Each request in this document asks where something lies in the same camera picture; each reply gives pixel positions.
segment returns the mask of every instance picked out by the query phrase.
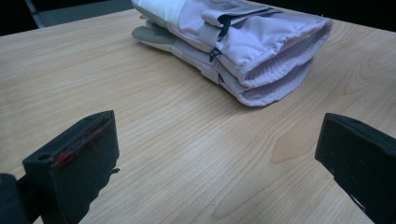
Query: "folded garment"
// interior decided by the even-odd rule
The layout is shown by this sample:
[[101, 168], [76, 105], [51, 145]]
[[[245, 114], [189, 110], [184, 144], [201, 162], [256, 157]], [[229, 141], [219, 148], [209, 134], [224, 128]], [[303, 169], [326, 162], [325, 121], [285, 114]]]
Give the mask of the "folded garment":
[[247, 88], [306, 67], [329, 37], [327, 18], [236, 0], [132, 0], [134, 8], [216, 59]]
[[238, 101], [250, 106], [269, 105], [294, 91], [304, 81], [312, 62], [311, 60], [295, 66], [286, 76], [274, 82], [249, 88], [243, 86], [221, 63], [210, 62], [206, 52], [194, 48], [154, 22], [147, 21], [146, 27], [141, 26], [134, 29], [132, 35], [154, 48], [172, 52], [181, 60], [198, 68], [203, 76], [223, 87]]

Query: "light wood grain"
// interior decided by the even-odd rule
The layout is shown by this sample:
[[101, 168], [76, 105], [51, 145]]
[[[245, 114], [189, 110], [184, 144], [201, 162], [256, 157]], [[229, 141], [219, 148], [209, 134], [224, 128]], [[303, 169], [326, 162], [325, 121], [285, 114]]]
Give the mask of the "light wood grain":
[[304, 84], [249, 108], [132, 39], [138, 17], [0, 38], [1, 173], [113, 109], [120, 172], [81, 223], [371, 223], [314, 153], [326, 112], [396, 137], [396, 34], [336, 21]]

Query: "wooden table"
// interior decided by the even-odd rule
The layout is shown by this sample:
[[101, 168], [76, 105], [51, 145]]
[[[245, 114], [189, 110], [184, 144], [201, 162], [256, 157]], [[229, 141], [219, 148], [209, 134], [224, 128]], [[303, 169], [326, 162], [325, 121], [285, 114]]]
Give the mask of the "wooden table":
[[304, 84], [251, 108], [132, 39], [138, 18], [0, 38], [1, 173], [113, 109], [120, 172], [81, 223], [371, 223], [314, 153], [326, 112], [396, 137], [396, 34], [336, 21]]

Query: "dark background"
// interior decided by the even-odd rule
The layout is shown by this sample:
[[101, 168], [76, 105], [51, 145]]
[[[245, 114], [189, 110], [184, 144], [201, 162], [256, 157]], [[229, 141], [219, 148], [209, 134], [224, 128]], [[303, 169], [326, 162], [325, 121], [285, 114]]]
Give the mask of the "dark background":
[[[108, 0], [32, 0], [37, 11], [73, 7]], [[396, 32], [396, 10], [390, 0], [253, 0], [273, 7], [289, 8], [340, 21], [349, 21]], [[24, 0], [0, 0], [0, 35], [37, 29]]]

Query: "pair of gloves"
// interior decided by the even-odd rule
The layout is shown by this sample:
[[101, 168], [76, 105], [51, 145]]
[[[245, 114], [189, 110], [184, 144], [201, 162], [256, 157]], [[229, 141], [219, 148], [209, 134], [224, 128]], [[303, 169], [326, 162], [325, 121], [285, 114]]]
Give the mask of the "pair of gloves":
[[237, 0], [132, 0], [148, 18], [132, 36], [169, 51], [250, 106], [298, 88], [332, 21]]

